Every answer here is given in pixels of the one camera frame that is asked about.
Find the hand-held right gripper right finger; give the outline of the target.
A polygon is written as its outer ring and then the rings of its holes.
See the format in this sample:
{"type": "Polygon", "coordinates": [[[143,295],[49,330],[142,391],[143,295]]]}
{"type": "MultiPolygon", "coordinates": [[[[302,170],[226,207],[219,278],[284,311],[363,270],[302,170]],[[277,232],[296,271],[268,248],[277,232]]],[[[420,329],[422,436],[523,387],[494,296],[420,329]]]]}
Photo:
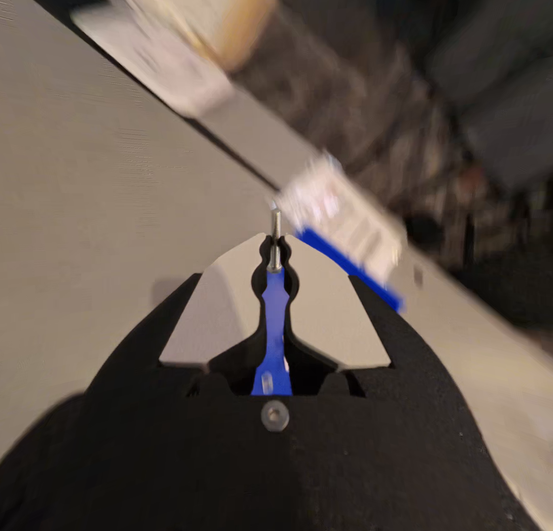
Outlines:
{"type": "Polygon", "coordinates": [[[388,367],[391,359],[345,270],[293,235],[284,240],[299,281],[290,306],[294,337],[338,370],[388,367]]]}

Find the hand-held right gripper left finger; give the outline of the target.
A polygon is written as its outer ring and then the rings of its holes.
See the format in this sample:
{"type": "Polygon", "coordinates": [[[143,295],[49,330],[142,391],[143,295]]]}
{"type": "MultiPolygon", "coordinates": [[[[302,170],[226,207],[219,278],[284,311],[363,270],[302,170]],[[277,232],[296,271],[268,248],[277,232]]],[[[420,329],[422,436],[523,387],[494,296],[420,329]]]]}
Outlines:
{"type": "Polygon", "coordinates": [[[268,239],[258,233],[205,269],[162,350],[163,365],[257,369],[266,356],[268,239]]]}

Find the blue plastic bin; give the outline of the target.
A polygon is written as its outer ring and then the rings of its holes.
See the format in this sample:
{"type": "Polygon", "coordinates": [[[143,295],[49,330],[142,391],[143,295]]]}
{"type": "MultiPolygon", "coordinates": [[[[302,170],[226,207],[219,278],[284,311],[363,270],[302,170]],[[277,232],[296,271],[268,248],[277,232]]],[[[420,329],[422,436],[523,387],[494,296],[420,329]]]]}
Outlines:
{"type": "MultiPolygon", "coordinates": [[[[375,293],[377,299],[383,300],[385,306],[391,308],[393,313],[397,313],[402,307],[403,301],[396,293],[390,292],[363,271],[356,269],[353,263],[348,262],[314,232],[304,231],[294,237],[333,260],[345,270],[353,286],[367,287],[369,292],[375,293]]],[[[280,239],[280,254],[281,272],[266,272],[266,290],[263,293],[266,306],[266,356],[255,370],[251,395],[310,396],[319,391],[324,379],[331,373],[348,374],[366,369],[338,370],[331,361],[325,360],[322,355],[309,352],[308,348],[294,337],[291,331],[290,306],[298,292],[299,281],[289,266],[291,251],[284,238],[280,239]]]]}

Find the small thin steel bolt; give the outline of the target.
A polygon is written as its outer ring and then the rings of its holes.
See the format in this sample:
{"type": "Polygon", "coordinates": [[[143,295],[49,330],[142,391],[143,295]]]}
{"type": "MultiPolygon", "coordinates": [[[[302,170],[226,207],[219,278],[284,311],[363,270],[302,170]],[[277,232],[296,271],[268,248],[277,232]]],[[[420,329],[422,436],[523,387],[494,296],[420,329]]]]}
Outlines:
{"type": "Polygon", "coordinates": [[[280,237],[281,237],[281,211],[278,208],[272,209],[271,221],[271,247],[270,260],[267,267],[268,272],[279,274],[282,270],[281,254],[280,254],[280,237]]]}

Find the printed white paper sheet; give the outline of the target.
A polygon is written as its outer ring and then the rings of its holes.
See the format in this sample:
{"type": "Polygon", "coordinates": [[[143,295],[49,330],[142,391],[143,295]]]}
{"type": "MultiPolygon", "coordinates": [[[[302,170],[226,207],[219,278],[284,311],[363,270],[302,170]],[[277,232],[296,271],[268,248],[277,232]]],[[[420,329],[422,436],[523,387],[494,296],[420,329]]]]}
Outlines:
{"type": "Polygon", "coordinates": [[[385,286],[407,245],[404,224],[348,179],[327,152],[280,190],[277,208],[295,231],[312,231],[354,267],[385,286]]]}

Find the blurred white paper sheet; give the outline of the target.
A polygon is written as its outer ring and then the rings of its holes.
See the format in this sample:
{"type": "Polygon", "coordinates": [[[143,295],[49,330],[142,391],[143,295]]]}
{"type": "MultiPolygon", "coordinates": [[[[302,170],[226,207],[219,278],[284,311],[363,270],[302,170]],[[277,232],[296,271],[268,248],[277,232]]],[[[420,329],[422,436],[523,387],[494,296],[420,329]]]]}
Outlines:
{"type": "Polygon", "coordinates": [[[225,72],[177,33],[127,6],[76,9],[72,22],[95,44],[183,117],[203,116],[235,89],[225,72]]]}

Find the blurred tan object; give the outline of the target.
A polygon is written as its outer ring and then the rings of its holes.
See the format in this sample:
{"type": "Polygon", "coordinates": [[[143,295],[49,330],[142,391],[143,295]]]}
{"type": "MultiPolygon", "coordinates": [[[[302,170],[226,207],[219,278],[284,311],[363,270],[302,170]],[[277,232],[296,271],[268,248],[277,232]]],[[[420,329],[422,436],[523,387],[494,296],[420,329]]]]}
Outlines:
{"type": "Polygon", "coordinates": [[[250,58],[279,0],[126,0],[233,73],[250,58]]]}

